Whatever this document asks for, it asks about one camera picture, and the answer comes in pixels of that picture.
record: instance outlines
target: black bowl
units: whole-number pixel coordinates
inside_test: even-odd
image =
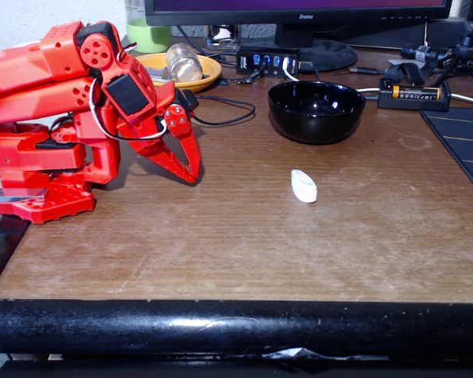
[[[352,135],[366,105],[355,89],[334,83],[292,81],[268,92],[275,129],[300,143],[328,144]]]

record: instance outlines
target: glass jar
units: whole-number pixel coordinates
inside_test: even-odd
[[[137,43],[140,53],[163,53],[172,42],[170,26],[149,26],[145,0],[125,0],[126,32],[130,43]]]
[[[188,83],[203,78],[203,68],[195,51],[186,43],[176,43],[166,52],[170,75],[176,83]]]

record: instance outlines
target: white cable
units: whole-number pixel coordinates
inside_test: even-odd
[[[380,89],[378,88],[364,88],[364,89],[356,89],[358,92],[378,92]]]
[[[99,129],[102,130],[102,133],[107,135],[109,138],[116,139],[116,140],[122,140],[120,138],[117,138],[115,135],[110,134],[103,126],[100,124],[100,119],[98,118],[98,115],[96,114],[96,106],[95,103],[93,102],[93,94],[95,92],[95,84],[98,81],[98,79],[94,79],[93,83],[91,83],[91,86],[89,88],[89,109],[91,110],[91,114],[93,115],[93,118],[95,118],[95,122],[98,125]],[[163,125],[163,129],[160,132],[157,132],[154,135],[151,136],[144,136],[142,138],[134,138],[134,139],[158,139],[161,138],[168,128],[166,127],[166,121],[162,120],[161,124]]]
[[[452,98],[455,98],[455,99],[461,100],[461,101],[466,101],[466,102],[473,102],[473,98],[466,97],[466,96],[461,96],[460,94],[455,94],[455,93],[452,93]]]
[[[287,70],[288,65],[289,65],[289,58],[285,57],[284,61],[282,62],[282,70],[284,71],[285,75],[292,81],[299,81],[296,77],[294,77],[293,75],[289,73],[289,71]]]
[[[135,45],[135,46],[131,46],[129,47],[128,49],[124,49],[123,51],[126,51],[127,53],[129,53],[130,51],[133,51],[134,49],[136,49],[138,47],[138,45]],[[117,54],[117,61],[121,61],[121,53],[123,51],[119,51],[119,53]]]

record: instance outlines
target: computer monitor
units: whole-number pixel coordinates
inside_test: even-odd
[[[353,64],[356,53],[342,43],[314,38],[320,24],[355,22],[425,23],[446,18],[452,0],[146,0],[149,25],[277,24],[274,46],[304,48],[320,65],[337,69]],[[262,46],[273,46],[260,41]]]

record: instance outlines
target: black mouse pad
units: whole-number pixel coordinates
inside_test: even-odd
[[[422,111],[421,114],[473,181],[473,108],[450,108],[448,112]]]

